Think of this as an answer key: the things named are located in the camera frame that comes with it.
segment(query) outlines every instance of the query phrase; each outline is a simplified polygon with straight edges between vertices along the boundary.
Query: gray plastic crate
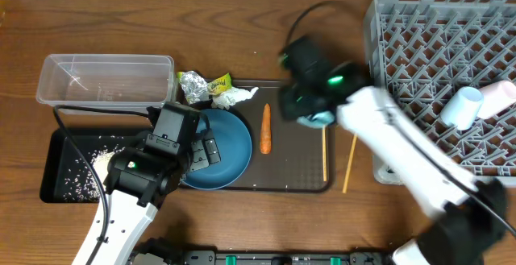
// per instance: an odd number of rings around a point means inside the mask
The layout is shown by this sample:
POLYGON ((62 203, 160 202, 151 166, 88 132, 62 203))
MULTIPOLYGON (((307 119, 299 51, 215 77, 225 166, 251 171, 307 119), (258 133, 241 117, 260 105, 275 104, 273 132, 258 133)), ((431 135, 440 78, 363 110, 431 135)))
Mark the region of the gray plastic crate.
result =
MULTIPOLYGON (((475 175, 516 186, 516 105, 469 130, 439 113, 460 87, 516 81, 516 0, 374 0, 364 19, 366 62, 377 85, 430 139, 475 175)), ((400 184, 373 157, 375 178, 400 184)))

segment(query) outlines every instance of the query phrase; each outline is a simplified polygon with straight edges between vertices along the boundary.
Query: transparent plastic bin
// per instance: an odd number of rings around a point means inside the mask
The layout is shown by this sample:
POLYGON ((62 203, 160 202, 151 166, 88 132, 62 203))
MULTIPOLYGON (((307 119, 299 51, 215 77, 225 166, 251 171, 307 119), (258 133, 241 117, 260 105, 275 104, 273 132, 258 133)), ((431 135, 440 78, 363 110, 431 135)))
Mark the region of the transparent plastic bin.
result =
POLYGON ((41 70, 36 100, 50 106, 145 112, 149 106, 176 101, 176 94, 170 56, 50 55, 41 70))
MULTIPOLYGON (((439 120, 461 87, 516 82, 516 0, 373 0, 364 38, 376 84, 425 135, 478 179, 516 187, 516 105, 464 131, 439 120)), ((377 156, 373 172, 401 184, 377 156)))

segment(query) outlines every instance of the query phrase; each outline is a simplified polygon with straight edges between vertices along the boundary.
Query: yellow wrapper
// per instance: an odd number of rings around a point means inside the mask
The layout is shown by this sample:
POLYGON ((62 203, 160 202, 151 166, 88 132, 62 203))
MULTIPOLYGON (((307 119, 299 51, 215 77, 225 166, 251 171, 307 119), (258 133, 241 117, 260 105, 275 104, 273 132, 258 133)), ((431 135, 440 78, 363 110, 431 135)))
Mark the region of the yellow wrapper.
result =
POLYGON ((219 79, 216 79, 211 83, 208 83, 208 93, 210 95, 217 96, 220 95, 222 92, 231 89, 231 87, 231 76, 229 75, 229 73, 227 73, 219 79))

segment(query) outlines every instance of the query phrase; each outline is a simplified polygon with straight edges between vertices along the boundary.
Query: black tray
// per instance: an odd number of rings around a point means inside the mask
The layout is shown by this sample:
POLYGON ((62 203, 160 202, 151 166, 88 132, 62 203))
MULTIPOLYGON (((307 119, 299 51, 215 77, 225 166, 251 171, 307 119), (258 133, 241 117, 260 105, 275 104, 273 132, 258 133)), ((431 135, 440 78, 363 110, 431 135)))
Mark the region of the black tray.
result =
MULTIPOLYGON (((322 193, 333 182, 335 158, 333 129, 327 129, 327 181, 323 179, 323 133, 301 126, 295 122, 285 122, 277 104, 277 91, 283 85, 279 81, 233 81, 238 87, 260 87, 253 99, 237 103, 230 112, 238 116, 248 127, 252 136, 252 159, 244 174, 226 190, 322 193), (260 128, 263 107, 271 106, 271 128, 273 150, 269 155, 260 153, 260 128)), ((112 151, 116 145, 126 147, 142 140, 138 134, 150 131, 150 126, 133 128, 73 128, 77 145, 85 153, 88 161, 95 150, 112 151)), ((64 135, 56 130, 48 149, 40 198, 48 203, 78 202, 76 187, 66 184, 66 179, 84 182, 87 171, 79 161, 64 135)))

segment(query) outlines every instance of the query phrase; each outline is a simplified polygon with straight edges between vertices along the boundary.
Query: wooden stick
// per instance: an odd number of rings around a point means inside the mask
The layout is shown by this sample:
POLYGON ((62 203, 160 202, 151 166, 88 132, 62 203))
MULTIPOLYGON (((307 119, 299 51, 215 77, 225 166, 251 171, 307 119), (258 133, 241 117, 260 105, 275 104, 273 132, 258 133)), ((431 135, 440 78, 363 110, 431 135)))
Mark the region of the wooden stick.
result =
POLYGON ((347 183, 349 181, 349 173, 352 171, 353 156, 355 155, 355 146, 356 146, 356 135, 353 135, 352 148, 349 151, 349 158, 347 159, 346 177, 344 178, 344 187, 342 189, 342 193, 347 192, 347 183))
POLYGON ((322 179, 324 182, 328 181, 327 166, 326 166, 326 127, 322 128, 322 179))

